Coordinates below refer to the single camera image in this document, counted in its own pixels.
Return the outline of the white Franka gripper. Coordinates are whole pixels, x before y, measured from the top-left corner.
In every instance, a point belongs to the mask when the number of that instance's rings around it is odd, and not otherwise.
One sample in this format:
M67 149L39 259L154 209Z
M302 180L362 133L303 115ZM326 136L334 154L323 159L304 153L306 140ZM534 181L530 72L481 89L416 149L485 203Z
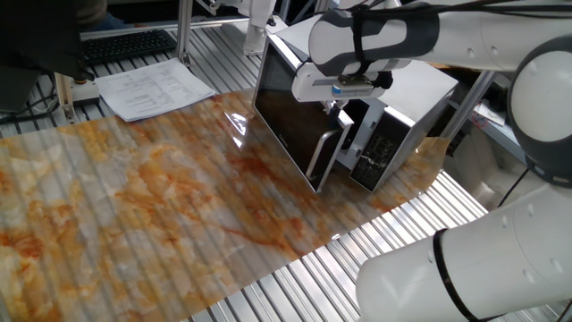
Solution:
M298 102L323 101L324 112L336 123L347 102L333 100L380 97L389 88L389 72L324 76L314 64L304 64L296 71L291 91Z

